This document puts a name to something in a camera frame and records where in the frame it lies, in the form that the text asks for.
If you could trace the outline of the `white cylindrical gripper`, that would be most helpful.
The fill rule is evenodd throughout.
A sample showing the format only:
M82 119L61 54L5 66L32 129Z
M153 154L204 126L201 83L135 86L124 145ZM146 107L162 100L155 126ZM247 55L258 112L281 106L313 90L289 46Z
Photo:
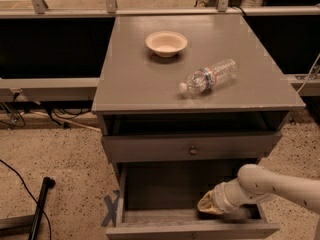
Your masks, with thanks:
M237 179L216 185L212 192L208 191L198 202L197 208L200 212L211 215L222 215L232 213L241 205L250 201L248 192L242 188Z

